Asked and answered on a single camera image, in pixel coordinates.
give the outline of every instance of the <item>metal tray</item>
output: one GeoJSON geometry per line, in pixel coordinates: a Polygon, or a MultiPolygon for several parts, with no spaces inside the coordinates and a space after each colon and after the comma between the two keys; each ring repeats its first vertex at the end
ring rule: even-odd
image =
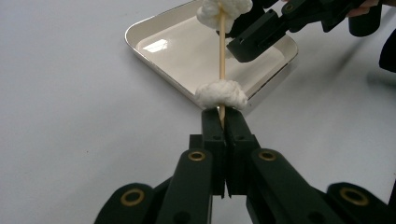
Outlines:
{"type": "MultiPolygon", "coordinates": [[[[189,2],[138,22],[125,33],[134,53],[194,102],[198,86],[219,79],[219,36],[196,20],[201,5],[202,0],[189,2]]],[[[275,81],[297,52],[295,42],[285,35],[250,63],[227,59],[226,78],[239,82],[250,101],[284,78],[285,74],[275,81]]]]}

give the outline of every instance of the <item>wooden skewer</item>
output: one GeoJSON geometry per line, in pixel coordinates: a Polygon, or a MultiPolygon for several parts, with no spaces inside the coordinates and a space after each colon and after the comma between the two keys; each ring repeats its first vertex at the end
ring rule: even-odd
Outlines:
{"type": "MultiPolygon", "coordinates": [[[[219,79],[225,79],[225,13],[220,7],[220,29],[219,29],[219,79]]],[[[224,129],[225,106],[219,106],[219,118],[221,127],[224,129]]]]}

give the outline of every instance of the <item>rectangular tray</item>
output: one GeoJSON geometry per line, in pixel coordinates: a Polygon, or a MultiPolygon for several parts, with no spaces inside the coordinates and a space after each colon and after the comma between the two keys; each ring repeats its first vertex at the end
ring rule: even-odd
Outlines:
{"type": "MultiPolygon", "coordinates": [[[[196,20],[201,5],[202,0],[191,1],[138,22],[125,33],[135,55],[195,103],[196,89],[219,79],[219,36],[196,20]]],[[[275,76],[297,52],[295,42],[285,35],[250,63],[227,59],[226,79],[239,82],[251,99],[261,89],[277,85],[275,76]]]]}

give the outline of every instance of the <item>table surface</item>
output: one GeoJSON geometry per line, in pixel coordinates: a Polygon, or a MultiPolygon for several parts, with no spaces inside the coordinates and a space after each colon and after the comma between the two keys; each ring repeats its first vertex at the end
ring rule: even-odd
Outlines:
{"type": "MultiPolygon", "coordinates": [[[[124,33],[188,0],[0,4],[0,223],[93,223],[123,185],[171,176],[201,109],[136,58],[124,33]]],[[[387,202],[396,176],[396,74],[378,59],[396,24],[344,21],[290,34],[288,77],[246,113],[262,147],[315,188],[350,182],[387,202]]],[[[215,198],[213,223],[251,223],[244,197],[215,198]]]]}

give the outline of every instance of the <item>black cylinder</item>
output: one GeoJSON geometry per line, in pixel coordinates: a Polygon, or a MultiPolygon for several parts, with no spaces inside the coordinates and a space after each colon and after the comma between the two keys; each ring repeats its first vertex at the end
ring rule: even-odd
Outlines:
{"type": "Polygon", "coordinates": [[[370,12],[357,17],[350,17],[349,32],[354,36],[367,36],[374,33],[381,23],[382,4],[371,7],[370,12]]]}

